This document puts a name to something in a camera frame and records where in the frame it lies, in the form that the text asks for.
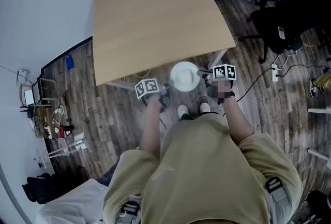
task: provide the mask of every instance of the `cable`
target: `cable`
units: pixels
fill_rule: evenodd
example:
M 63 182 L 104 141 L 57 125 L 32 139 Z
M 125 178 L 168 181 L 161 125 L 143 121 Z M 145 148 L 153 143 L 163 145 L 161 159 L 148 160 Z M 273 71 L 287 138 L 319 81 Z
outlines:
M 25 78 L 25 79 L 26 79 L 29 83 L 31 83 L 31 85 L 33 86 L 33 83 L 32 83 L 27 77 L 25 77 L 25 76 L 23 76 L 23 75 L 20 75 L 20 74 L 18 74 L 17 72 L 12 71 L 12 70 L 10 70 L 10 69 L 7 69 L 7 70 L 10 71 L 10 72 L 12 72 L 12 73 L 14 73 L 15 75 L 19 75 L 19 76 Z
M 162 121 L 162 119 L 160 119 L 160 122 L 163 124 L 164 128 L 165 128 L 166 130 L 168 130 L 168 129 L 167 129 L 167 126 L 166 126 L 165 123 Z
M 329 67 L 327 67 L 327 66 L 316 66 L 316 65 L 306 66 L 306 65 L 303 65 L 303 64 L 296 64 L 296 65 L 292 65 L 291 67 L 289 67 L 288 70 L 287 70 L 287 72 L 286 72 L 284 75 L 278 75 L 278 74 L 276 74 L 276 77 L 282 77 L 282 78 L 284 78 L 285 75 L 289 72 L 289 70 L 290 70 L 292 67 L 295 67 L 295 66 L 304 66 L 304 67 L 306 67 L 307 69 L 309 69 L 309 68 L 311 68 L 311 67 L 315 67 L 315 68 L 322 68 L 322 67 L 324 67 L 324 68 L 326 68 L 326 69 L 329 69 Z
M 295 51 L 295 54 L 294 54 L 294 55 L 288 55 L 288 57 L 287 57 L 285 63 L 283 64 L 283 66 L 282 66 L 281 69 L 279 69 L 279 70 L 282 70 L 282 69 L 283 69 L 283 67 L 285 66 L 285 64 L 286 64 L 287 61 L 289 60 L 289 57 L 290 57 L 290 56 L 296 56 L 297 53 L 298 53 L 298 51 Z
M 148 72 L 147 72 L 147 74 L 145 75 L 145 76 L 143 76 L 143 77 L 141 77 L 141 76 L 138 76 L 137 74 L 134 74 L 136 77 L 138 77 L 139 79 L 144 79 L 149 73 L 150 73 L 150 71 L 151 70 L 149 70 Z
M 317 56 L 318 56 L 318 58 L 319 58 L 319 63 L 320 63 L 320 65 L 322 65 L 322 63 L 321 63 L 321 59 L 320 59 L 320 55 L 319 55 L 319 50 L 317 49 L 317 47 L 313 44 L 313 45 L 308 45 L 308 44 L 306 44 L 306 43 L 304 43 L 304 46 L 305 47 L 310 47 L 310 48 L 312 48 L 312 47 L 315 47 L 316 48 L 316 51 L 317 51 Z
M 279 70 L 282 70 L 283 69 L 283 67 L 285 66 L 285 64 L 287 63 L 287 61 L 289 60 L 289 57 L 290 56 L 296 56 L 297 55 L 297 53 L 298 53 L 298 51 L 295 51 L 295 54 L 294 55 L 288 55 L 288 57 L 287 57 L 287 59 L 286 59 L 286 61 L 285 61 L 285 63 L 283 64 L 283 66 L 281 67 L 281 69 L 279 69 Z
M 264 75 L 266 72 L 268 72 L 269 70 L 271 70 L 272 68 L 267 69 L 266 71 L 262 72 L 260 76 L 257 77 L 257 79 L 252 83 L 252 85 L 248 88 L 248 90 L 245 92 L 244 95 L 241 96 L 241 98 L 239 100 L 237 100 L 237 102 L 239 102 L 241 99 L 244 98 L 244 96 L 249 92 L 249 90 L 253 87 L 253 85 L 256 83 L 256 81 L 258 81 L 258 79 Z

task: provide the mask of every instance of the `shoe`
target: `shoe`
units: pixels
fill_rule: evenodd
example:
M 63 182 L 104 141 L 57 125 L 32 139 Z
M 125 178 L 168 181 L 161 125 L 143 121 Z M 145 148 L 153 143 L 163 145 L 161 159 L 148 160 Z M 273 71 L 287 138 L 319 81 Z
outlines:
M 178 106 L 177 112 L 179 119 L 181 119 L 183 114 L 188 114 L 188 108 L 184 104 L 181 104 Z
M 210 106 L 207 102 L 203 102 L 200 104 L 200 114 L 210 112 Z
M 311 97 L 314 97 L 317 91 L 317 86 L 314 85 L 314 80 L 315 79 L 310 79 L 309 80 L 309 86 L 310 86 L 310 95 Z

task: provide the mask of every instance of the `desk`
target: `desk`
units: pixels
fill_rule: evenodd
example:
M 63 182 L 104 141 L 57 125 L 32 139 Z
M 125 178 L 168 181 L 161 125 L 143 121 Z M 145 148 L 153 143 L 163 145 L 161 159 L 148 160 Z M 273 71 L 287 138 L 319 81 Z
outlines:
M 214 0 L 94 0 L 97 85 L 234 46 Z

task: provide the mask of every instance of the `wall outlet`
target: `wall outlet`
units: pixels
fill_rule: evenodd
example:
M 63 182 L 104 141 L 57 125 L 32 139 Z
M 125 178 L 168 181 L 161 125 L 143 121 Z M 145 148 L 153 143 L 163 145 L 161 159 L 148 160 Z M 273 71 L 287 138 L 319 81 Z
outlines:
M 272 68 L 271 78 L 273 82 L 278 82 L 278 77 L 276 76 L 278 74 L 278 66 L 276 64 L 272 64 L 271 68 Z

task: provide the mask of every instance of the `wrist strap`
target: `wrist strap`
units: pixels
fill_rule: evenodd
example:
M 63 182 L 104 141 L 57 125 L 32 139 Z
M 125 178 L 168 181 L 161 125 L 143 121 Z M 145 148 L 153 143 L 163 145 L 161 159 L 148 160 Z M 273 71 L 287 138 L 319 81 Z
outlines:
M 224 103 L 226 98 L 230 98 L 231 96 L 235 96 L 233 91 L 224 93 L 224 98 L 217 98 L 217 104 Z

